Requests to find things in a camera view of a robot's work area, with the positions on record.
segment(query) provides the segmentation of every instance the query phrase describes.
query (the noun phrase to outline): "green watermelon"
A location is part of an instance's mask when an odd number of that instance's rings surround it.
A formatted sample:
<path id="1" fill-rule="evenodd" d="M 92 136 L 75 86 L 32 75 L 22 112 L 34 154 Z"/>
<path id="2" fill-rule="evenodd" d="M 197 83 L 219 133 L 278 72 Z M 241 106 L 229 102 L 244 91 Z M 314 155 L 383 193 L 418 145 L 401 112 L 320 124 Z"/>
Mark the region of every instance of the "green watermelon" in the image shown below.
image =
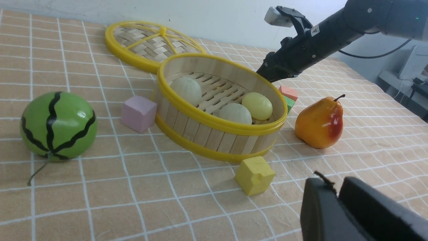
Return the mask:
<path id="1" fill-rule="evenodd" d="M 73 159 L 94 142 L 97 118 L 92 106 L 69 92 L 45 93 L 25 108 L 21 136 L 34 153 L 51 161 Z"/>

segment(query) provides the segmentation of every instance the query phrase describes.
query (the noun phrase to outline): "green cube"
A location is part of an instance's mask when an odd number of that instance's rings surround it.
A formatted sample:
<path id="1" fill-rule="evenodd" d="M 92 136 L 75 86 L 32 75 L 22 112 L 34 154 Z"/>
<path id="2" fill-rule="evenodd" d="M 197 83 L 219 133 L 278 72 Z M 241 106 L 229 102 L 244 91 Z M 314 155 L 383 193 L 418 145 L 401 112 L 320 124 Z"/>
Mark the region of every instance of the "green cube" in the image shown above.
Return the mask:
<path id="1" fill-rule="evenodd" d="M 294 100 L 288 98 L 287 96 L 284 96 L 285 102 L 287 103 L 287 114 L 290 113 L 290 110 L 293 108 L 294 104 L 296 103 Z"/>

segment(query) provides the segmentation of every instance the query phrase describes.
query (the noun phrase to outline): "black stripe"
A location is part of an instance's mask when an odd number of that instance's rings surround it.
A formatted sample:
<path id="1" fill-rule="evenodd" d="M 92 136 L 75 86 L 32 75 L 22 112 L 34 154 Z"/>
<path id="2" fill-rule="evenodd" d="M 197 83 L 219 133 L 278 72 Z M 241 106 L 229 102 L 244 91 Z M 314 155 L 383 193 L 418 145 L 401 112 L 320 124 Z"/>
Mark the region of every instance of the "black stripe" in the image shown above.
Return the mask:
<path id="1" fill-rule="evenodd" d="M 76 135 L 74 135 L 68 142 L 64 142 L 61 145 L 59 145 L 59 147 L 55 148 L 55 150 L 52 153 L 58 153 L 60 152 L 62 149 L 65 148 L 70 148 L 72 147 L 76 141 L 84 136 L 86 136 L 86 134 L 88 134 L 89 128 L 91 127 L 92 124 L 95 123 L 96 120 L 96 116 L 95 116 L 95 111 L 92 110 L 92 117 L 89 119 L 89 121 L 86 123 L 85 129 L 79 131 Z"/>
<path id="2" fill-rule="evenodd" d="M 68 160 L 68 159 L 69 159 L 69 158 L 68 158 L 68 157 L 66 157 L 66 156 L 59 155 L 59 154 L 56 154 L 56 153 L 52 154 L 52 156 L 54 156 L 54 157 L 58 157 L 60 160 L 63 160 L 63 161 L 65 161 L 65 160 Z"/>
<path id="3" fill-rule="evenodd" d="M 50 151 L 54 150 L 54 130 L 52 129 L 52 125 L 56 121 L 56 111 L 55 111 L 55 104 L 58 103 L 58 101 L 61 98 L 62 91 L 58 91 L 55 93 L 54 98 L 49 103 L 49 116 L 46 120 L 46 130 L 48 131 L 46 135 L 46 142 L 48 143 L 48 149 Z"/>
<path id="4" fill-rule="evenodd" d="M 31 143 L 33 143 L 35 146 L 37 146 L 40 150 L 46 151 L 46 152 L 49 151 L 39 140 L 36 140 L 33 136 L 33 133 L 31 133 L 31 131 L 25 127 L 25 123 L 27 122 L 27 120 L 25 119 L 24 116 L 21 117 L 21 122 L 22 122 L 22 130 L 24 131 L 27 139 Z"/>

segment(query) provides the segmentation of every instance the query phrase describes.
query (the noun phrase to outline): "yellow cube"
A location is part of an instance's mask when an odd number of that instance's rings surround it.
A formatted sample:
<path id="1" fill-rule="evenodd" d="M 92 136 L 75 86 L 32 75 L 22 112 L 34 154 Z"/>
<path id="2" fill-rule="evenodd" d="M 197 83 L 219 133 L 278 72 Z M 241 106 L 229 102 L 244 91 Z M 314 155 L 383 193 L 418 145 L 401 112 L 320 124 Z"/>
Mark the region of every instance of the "yellow cube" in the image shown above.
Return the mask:
<path id="1" fill-rule="evenodd" d="M 266 191 L 274 177 L 275 172 L 263 157 L 243 160 L 235 174 L 235 180 L 247 196 Z"/>

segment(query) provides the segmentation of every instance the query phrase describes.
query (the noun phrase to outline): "yellow plastic rim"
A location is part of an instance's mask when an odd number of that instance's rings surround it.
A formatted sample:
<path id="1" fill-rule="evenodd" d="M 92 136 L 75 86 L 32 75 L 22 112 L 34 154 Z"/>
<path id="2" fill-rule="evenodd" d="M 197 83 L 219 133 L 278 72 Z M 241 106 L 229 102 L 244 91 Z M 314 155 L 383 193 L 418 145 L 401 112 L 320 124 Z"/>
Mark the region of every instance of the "yellow plastic rim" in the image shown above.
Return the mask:
<path id="1" fill-rule="evenodd" d="M 279 118 L 278 120 L 272 123 L 263 124 L 263 125 L 244 125 L 244 124 L 239 124 L 228 120 L 224 120 L 224 119 L 215 117 L 211 114 L 208 114 L 202 110 L 199 110 L 198 108 L 194 107 L 193 105 L 189 104 L 187 101 L 182 99 L 180 96 L 178 96 L 177 93 L 175 93 L 175 91 L 173 91 L 169 87 L 169 85 L 165 81 L 165 76 L 163 74 L 165 65 L 167 65 L 169 61 L 172 61 L 176 58 L 184 58 L 184 57 L 205 57 L 205 58 L 215 59 L 218 61 L 231 64 L 244 71 L 250 72 L 255 77 L 259 78 L 260 81 L 264 81 L 278 95 L 278 97 L 282 101 L 282 104 L 284 105 L 284 114 L 281 116 L 281 118 Z M 231 133 L 231 134 L 236 134 L 240 136 L 264 136 L 281 129 L 281 127 L 284 125 L 284 122 L 287 118 L 286 102 L 282 97 L 282 94 L 273 84 L 271 84 L 265 78 L 261 77 L 256 72 L 250 69 L 247 69 L 246 67 L 239 65 L 233 61 L 229 61 L 227 59 L 223 59 L 218 56 L 213 56 L 208 54 L 187 53 L 187 54 L 173 55 L 167 58 L 164 62 L 161 63 L 158 70 L 158 87 L 162 95 L 169 100 L 171 105 L 174 105 L 179 111 L 183 112 L 183 114 L 198 121 L 201 124 L 204 124 L 208 127 L 217 129 L 225 133 Z"/>
<path id="2" fill-rule="evenodd" d="M 186 37 L 191 43 L 192 45 L 194 45 L 199 51 L 201 51 L 201 53 L 205 54 L 205 50 L 197 43 L 195 42 L 192 38 L 188 37 L 185 34 L 182 34 L 174 29 L 159 25 L 159 24 L 155 24 L 155 23 L 151 23 L 151 22 L 142 22 L 142 21 L 123 21 L 123 22 L 118 22 L 118 23 L 114 23 L 112 25 L 110 25 L 106 31 L 105 31 L 105 42 L 106 42 L 106 47 L 107 49 L 113 54 L 115 55 L 118 59 L 124 61 L 125 63 L 134 66 L 137 69 L 141 69 L 144 71 L 147 71 L 149 73 L 152 74 L 156 74 L 158 72 L 159 66 L 160 66 L 160 62 L 154 61 L 154 60 L 149 60 L 146 59 L 144 57 L 141 57 L 137 54 L 134 54 L 133 52 L 131 52 L 130 50 L 127 50 L 125 47 L 123 47 L 122 45 L 120 45 L 116 39 L 114 38 L 114 30 L 117 27 L 120 27 L 122 25 L 132 25 L 132 24 L 149 24 L 149 25 L 153 25 L 153 26 L 157 26 L 159 27 L 159 33 L 158 36 L 163 36 L 164 38 L 166 35 L 166 30 L 170 30 L 173 31 L 175 33 L 178 33 L 179 35 Z"/>
<path id="3" fill-rule="evenodd" d="M 248 154 L 248 155 L 237 155 L 237 154 L 228 154 L 228 153 L 222 153 L 218 151 L 213 151 L 211 149 L 207 149 L 205 147 L 202 147 L 198 144 L 195 144 L 186 138 L 180 136 L 172 130 L 159 116 L 156 114 L 155 122 L 159 129 L 168 136 L 172 141 L 177 143 L 178 145 L 182 146 L 184 149 L 191 151 L 195 154 L 198 154 L 203 157 L 207 157 L 213 160 L 217 161 L 224 161 L 224 162 L 234 162 L 238 163 L 241 162 L 244 159 L 248 159 L 251 157 L 262 157 L 266 155 L 266 153 L 272 148 L 272 146 L 268 147 L 266 150 L 263 150 L 258 153 Z"/>

